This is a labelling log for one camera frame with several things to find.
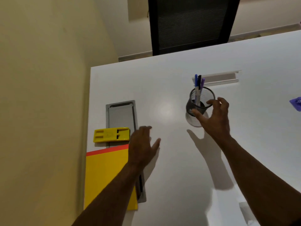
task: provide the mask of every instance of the red stripe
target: red stripe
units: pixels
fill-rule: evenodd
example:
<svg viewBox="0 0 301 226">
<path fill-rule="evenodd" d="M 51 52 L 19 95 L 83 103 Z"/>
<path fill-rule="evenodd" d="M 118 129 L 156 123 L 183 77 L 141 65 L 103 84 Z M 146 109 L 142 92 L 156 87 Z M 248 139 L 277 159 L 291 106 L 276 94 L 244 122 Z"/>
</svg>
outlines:
<svg viewBox="0 0 301 226">
<path fill-rule="evenodd" d="M 120 151 L 120 150 L 124 150 L 124 149 L 128 149 L 129 145 L 120 145 L 117 147 L 110 147 L 110 148 L 105 148 L 105 149 L 101 149 L 101 150 L 97 150 L 97 151 L 92 151 L 92 152 L 87 152 L 86 156 L 94 156 L 94 155 L 99 155 L 99 154 L 103 154 L 103 153 L 108 153 L 108 152 L 115 152 L 115 151 Z"/>
</svg>

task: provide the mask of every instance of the hand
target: hand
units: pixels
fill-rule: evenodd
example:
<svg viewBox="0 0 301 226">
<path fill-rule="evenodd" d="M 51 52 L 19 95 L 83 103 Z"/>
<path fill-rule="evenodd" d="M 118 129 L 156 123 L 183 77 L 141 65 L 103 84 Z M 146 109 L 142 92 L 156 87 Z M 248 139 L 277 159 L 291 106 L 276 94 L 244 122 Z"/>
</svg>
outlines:
<svg viewBox="0 0 301 226">
<path fill-rule="evenodd" d="M 129 160 L 128 163 L 140 171 L 149 164 L 160 146 L 161 139 L 157 139 L 151 147 L 150 144 L 150 129 L 151 126 L 142 126 L 136 130 L 129 144 Z"/>
<path fill-rule="evenodd" d="M 228 119 L 229 103 L 224 98 L 209 100 L 207 104 L 213 105 L 213 112 L 210 118 L 204 117 L 198 110 L 192 112 L 199 120 L 204 130 L 214 139 L 220 140 L 230 138 L 230 126 Z"/>
</svg>

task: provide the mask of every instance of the forearm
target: forearm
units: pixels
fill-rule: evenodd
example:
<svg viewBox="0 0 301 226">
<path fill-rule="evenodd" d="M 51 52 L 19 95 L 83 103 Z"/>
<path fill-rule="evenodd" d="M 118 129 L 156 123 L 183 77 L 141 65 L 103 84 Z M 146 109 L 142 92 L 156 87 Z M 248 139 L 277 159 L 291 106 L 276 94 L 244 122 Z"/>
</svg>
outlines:
<svg viewBox="0 0 301 226">
<path fill-rule="evenodd" d="M 127 163 L 119 174 L 81 213 L 73 223 L 73 226 L 122 225 L 139 172 L 136 167 Z"/>
<path fill-rule="evenodd" d="M 233 138 L 216 140 L 261 226 L 288 226 L 301 218 L 301 194 L 245 151 Z"/>
</svg>

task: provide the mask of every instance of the yellow folder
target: yellow folder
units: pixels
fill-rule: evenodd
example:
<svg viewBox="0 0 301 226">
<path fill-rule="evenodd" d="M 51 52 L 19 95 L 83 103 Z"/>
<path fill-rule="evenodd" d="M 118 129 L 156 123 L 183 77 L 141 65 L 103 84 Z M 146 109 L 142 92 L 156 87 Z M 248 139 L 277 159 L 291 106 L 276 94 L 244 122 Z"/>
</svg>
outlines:
<svg viewBox="0 0 301 226">
<path fill-rule="evenodd" d="M 128 161 L 129 145 L 105 148 L 86 154 L 85 199 L 86 208 L 96 196 L 115 178 Z M 137 210 L 134 187 L 127 210 Z"/>
</svg>

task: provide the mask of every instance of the black mesh pen holder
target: black mesh pen holder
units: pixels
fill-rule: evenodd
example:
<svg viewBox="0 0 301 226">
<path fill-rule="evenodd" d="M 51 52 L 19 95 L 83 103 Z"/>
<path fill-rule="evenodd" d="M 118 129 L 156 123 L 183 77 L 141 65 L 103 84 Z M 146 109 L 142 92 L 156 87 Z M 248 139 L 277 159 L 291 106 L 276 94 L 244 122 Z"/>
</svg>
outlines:
<svg viewBox="0 0 301 226">
<path fill-rule="evenodd" d="M 201 95 L 200 95 L 200 106 L 197 106 L 197 104 L 195 103 L 195 89 L 193 89 L 190 92 L 189 100 L 186 104 L 186 112 L 193 117 L 194 117 L 194 114 L 191 111 L 192 109 L 196 109 L 201 114 L 204 114 L 206 112 L 206 110 L 210 106 L 212 106 L 212 105 L 206 103 L 208 100 L 211 100 L 211 99 L 215 100 L 215 95 L 214 95 L 213 91 L 207 87 L 203 87 Z"/>
</svg>

